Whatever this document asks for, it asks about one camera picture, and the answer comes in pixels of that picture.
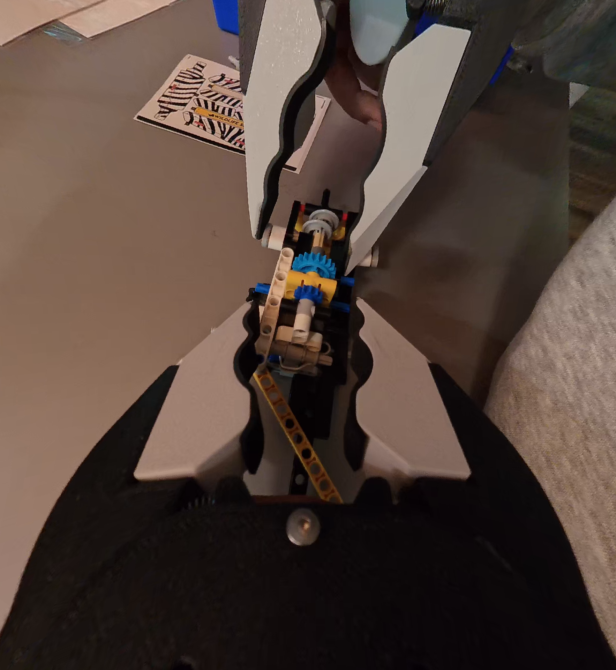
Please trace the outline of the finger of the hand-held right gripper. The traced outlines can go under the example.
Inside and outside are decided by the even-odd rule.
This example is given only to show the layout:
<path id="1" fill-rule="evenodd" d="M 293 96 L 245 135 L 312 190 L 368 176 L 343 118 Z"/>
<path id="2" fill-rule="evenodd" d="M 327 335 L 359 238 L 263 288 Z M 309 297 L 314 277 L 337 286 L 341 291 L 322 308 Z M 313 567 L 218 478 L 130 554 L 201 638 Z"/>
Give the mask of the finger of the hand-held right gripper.
<path id="1" fill-rule="evenodd" d="M 250 230 L 261 240 L 288 159 L 315 113 L 315 89 L 336 45 L 333 1 L 241 1 L 240 82 L 244 96 Z"/>
<path id="2" fill-rule="evenodd" d="M 362 262 L 427 170 L 423 162 L 470 38 L 470 30 L 437 23 L 391 57 L 381 94 L 382 150 L 363 183 L 346 273 Z"/>

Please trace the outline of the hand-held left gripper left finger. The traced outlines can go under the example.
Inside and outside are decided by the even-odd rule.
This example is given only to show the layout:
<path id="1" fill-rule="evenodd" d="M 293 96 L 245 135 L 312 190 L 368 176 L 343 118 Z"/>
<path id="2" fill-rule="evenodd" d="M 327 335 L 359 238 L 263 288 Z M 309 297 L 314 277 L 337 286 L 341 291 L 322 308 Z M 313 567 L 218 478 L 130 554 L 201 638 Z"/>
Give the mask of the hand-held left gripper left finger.
<path id="1" fill-rule="evenodd" d="M 193 478 L 213 492 L 255 474 L 262 419 L 254 390 L 258 308 L 244 303 L 178 364 L 134 472 L 138 481 Z"/>

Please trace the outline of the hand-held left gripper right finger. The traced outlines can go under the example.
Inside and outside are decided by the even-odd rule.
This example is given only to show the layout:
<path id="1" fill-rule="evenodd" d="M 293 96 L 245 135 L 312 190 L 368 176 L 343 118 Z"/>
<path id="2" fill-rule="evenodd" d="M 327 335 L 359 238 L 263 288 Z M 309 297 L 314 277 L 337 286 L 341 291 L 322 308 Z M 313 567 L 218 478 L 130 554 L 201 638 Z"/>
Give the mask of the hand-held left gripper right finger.
<path id="1" fill-rule="evenodd" d="M 420 478 L 466 481 L 471 468 L 427 358 L 361 297 L 350 325 L 350 468 L 387 481 L 393 497 Z"/>

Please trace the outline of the black yellow lego vehicle model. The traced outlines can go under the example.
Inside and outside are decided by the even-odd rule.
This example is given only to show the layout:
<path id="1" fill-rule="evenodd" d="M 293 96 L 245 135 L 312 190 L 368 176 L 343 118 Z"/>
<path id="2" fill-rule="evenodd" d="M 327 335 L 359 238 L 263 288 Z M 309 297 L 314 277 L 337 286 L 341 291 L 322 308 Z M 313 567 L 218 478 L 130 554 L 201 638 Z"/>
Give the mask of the black yellow lego vehicle model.
<path id="1" fill-rule="evenodd" d="M 354 278 L 346 237 L 357 213 L 296 200 L 286 226 L 262 242 L 279 252 L 272 279 L 249 298 L 259 308 L 254 381 L 292 448 L 290 494 L 309 486 L 323 502 L 342 503 L 313 442 L 327 440 L 338 387 L 347 381 Z"/>

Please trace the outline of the person's right forearm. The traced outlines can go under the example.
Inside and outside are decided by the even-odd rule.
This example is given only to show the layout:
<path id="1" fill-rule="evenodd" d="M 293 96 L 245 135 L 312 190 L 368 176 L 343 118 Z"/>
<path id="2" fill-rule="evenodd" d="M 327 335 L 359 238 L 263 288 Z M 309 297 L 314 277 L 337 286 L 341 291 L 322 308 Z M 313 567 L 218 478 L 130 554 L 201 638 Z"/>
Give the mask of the person's right forearm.
<path id="1" fill-rule="evenodd" d="M 616 1 L 529 1 L 512 45 L 551 79 L 616 92 Z"/>

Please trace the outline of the person's right hand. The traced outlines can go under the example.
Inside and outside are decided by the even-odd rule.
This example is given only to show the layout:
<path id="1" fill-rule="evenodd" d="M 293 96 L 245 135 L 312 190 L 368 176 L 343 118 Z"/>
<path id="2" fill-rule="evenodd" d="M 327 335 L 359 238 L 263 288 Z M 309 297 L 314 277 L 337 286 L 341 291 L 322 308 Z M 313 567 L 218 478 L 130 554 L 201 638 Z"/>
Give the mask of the person's right hand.
<path id="1" fill-rule="evenodd" d="M 325 77 L 333 99 L 357 122 L 382 132 L 382 107 L 378 97 L 362 88 L 347 50 L 337 50 Z"/>

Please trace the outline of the blue plastic bin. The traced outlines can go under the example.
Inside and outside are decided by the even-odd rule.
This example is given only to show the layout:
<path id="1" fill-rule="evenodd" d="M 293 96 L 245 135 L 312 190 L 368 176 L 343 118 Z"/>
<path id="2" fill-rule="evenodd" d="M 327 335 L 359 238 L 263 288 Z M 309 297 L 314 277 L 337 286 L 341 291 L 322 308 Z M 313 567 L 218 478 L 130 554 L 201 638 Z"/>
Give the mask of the blue plastic bin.
<path id="1" fill-rule="evenodd" d="M 228 33 L 239 35 L 239 12 L 238 12 L 238 2 L 237 1 L 213 1 L 213 8 L 215 11 L 216 21 L 218 27 Z M 472 4 L 475 9 L 486 9 L 487 4 L 492 4 L 492 1 L 449 1 L 448 5 L 451 6 L 453 10 L 457 9 L 457 5 L 461 4 L 463 6 Z M 424 15 L 418 21 L 413 37 L 416 38 L 426 30 L 430 28 L 431 25 L 438 22 L 438 17 L 429 14 L 429 10 L 426 9 Z M 507 46 L 507 49 L 503 55 L 503 58 L 500 63 L 498 63 L 496 70 L 494 71 L 492 78 L 489 83 L 493 84 L 498 79 L 499 75 L 504 69 L 504 66 L 509 62 L 511 57 L 514 54 L 514 48 L 512 44 Z M 238 68 L 240 73 L 240 86 L 243 93 L 246 93 L 247 79 L 246 76 L 249 73 L 244 71 L 244 58 L 243 58 L 243 47 L 240 45 L 240 56 L 238 58 Z"/>

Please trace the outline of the zebra striped sticker sheet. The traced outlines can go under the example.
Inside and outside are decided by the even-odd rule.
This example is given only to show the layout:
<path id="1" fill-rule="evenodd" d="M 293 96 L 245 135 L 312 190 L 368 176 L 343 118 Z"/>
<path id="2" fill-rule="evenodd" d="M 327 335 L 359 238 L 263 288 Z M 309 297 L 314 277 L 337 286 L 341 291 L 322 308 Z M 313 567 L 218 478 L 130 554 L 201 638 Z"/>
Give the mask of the zebra striped sticker sheet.
<path id="1" fill-rule="evenodd" d="M 244 97 L 232 64 L 187 54 L 135 120 L 244 155 Z"/>

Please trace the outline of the grey fabric cushion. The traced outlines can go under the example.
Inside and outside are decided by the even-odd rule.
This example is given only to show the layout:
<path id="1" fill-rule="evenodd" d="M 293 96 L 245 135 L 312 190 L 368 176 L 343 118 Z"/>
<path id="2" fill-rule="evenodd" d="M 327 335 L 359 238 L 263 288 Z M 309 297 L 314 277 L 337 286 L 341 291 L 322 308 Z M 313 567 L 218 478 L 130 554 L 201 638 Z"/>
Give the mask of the grey fabric cushion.
<path id="1" fill-rule="evenodd" d="M 497 364 L 486 414 L 550 498 L 616 657 L 616 197 Z"/>

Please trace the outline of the printed paper sheet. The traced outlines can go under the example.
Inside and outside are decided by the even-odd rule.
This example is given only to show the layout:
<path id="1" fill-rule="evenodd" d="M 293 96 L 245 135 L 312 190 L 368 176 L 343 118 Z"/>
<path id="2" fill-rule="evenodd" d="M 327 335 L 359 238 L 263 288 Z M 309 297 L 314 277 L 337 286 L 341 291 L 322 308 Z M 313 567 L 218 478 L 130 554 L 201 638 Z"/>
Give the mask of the printed paper sheet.
<path id="1" fill-rule="evenodd" d="M 0 1 L 0 46 L 99 1 Z"/>

